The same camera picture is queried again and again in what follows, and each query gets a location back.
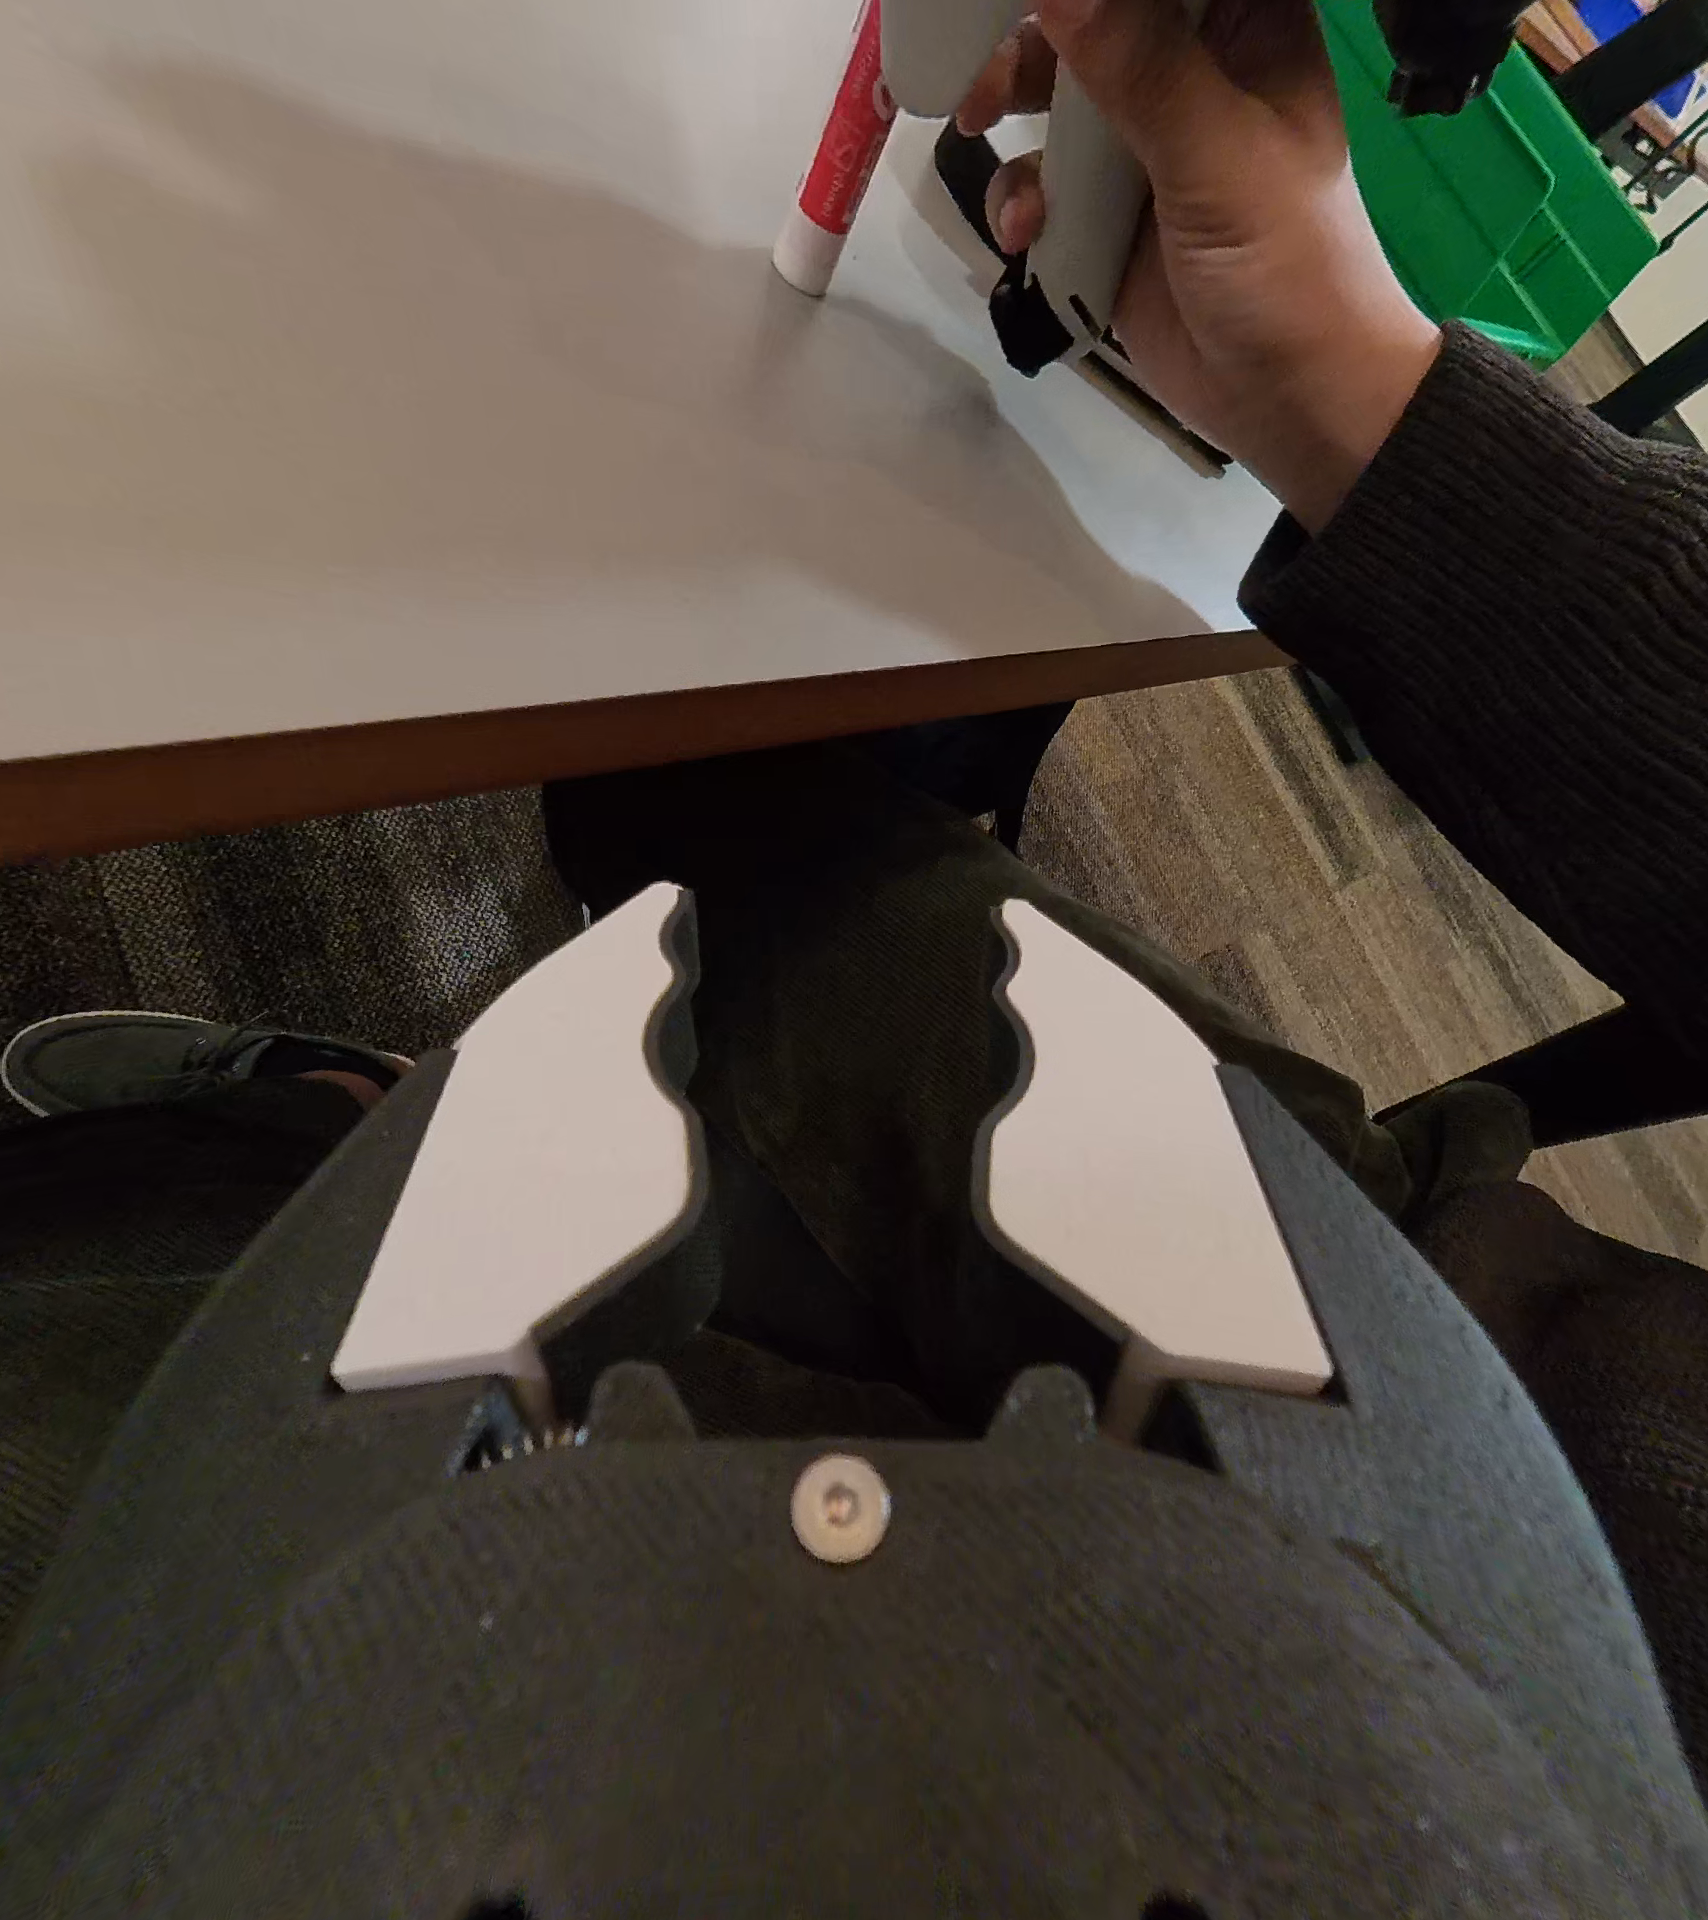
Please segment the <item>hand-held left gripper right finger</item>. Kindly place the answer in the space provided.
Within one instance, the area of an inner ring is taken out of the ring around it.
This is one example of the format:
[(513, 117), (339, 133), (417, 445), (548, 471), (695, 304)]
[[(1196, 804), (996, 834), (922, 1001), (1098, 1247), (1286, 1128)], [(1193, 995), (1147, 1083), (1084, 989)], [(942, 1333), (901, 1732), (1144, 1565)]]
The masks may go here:
[(1321, 1398), (1337, 1369), (1218, 1056), (1034, 902), (993, 922), (1013, 1074), (976, 1137), (973, 1212), (1113, 1343), (1100, 1430), (1139, 1442), (1185, 1382)]

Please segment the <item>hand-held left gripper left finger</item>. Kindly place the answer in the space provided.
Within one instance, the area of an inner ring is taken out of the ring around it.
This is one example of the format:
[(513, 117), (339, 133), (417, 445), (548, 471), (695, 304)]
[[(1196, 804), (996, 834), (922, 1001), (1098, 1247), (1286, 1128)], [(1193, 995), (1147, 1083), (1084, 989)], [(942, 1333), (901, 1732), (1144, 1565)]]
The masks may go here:
[(466, 1029), (339, 1338), (342, 1392), (585, 1395), (620, 1340), (593, 1318), (709, 1200), (686, 1094), (696, 985), (696, 900), (654, 883)]

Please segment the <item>person's black shoe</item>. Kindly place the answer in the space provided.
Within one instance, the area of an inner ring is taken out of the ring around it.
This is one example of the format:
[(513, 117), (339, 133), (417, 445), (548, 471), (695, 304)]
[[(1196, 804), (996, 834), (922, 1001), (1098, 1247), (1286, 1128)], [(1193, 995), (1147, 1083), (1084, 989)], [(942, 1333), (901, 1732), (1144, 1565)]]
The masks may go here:
[(380, 1099), (412, 1068), (379, 1046), (261, 1022), (95, 1011), (29, 1022), (2, 1046), (0, 1085), (29, 1114), (58, 1118), (293, 1080)]

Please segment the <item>green plastic crate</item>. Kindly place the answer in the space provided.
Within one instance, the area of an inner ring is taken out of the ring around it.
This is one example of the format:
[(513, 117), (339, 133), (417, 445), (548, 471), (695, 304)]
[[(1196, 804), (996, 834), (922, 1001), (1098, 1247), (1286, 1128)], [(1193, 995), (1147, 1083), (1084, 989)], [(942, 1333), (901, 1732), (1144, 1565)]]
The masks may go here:
[(1659, 240), (1525, 51), (1459, 114), (1402, 117), (1367, 3), (1321, 7), (1350, 160), (1407, 295), (1544, 371), (1654, 261)]

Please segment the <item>red dry erase marker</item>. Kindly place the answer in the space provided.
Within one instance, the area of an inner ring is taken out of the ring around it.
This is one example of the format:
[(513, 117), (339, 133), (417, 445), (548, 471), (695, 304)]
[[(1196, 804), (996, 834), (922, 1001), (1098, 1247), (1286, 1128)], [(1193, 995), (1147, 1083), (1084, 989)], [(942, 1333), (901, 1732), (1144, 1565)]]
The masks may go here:
[(880, 3), (865, 3), (815, 154), (771, 249), (794, 292), (829, 295), (842, 250), (887, 153), (899, 107), (884, 72)]

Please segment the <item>person's right hand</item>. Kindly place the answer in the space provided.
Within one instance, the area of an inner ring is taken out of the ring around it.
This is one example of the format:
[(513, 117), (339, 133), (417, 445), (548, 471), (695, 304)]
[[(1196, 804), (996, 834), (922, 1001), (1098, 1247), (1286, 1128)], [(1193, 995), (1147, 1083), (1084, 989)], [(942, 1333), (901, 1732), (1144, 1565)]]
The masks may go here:
[(957, 127), (1039, 114), (1064, 83), (1151, 190), (1111, 314), (1137, 380), (1323, 534), (1445, 334), (1370, 224), (1316, 7), (1028, 4)]

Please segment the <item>person's right forearm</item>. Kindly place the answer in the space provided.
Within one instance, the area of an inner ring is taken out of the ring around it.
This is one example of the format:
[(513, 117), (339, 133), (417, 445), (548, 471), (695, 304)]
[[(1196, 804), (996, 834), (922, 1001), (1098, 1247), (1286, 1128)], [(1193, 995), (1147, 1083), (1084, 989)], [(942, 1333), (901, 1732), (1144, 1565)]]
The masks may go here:
[(1457, 850), (1708, 1077), (1708, 452), (1464, 327), (1241, 589)]

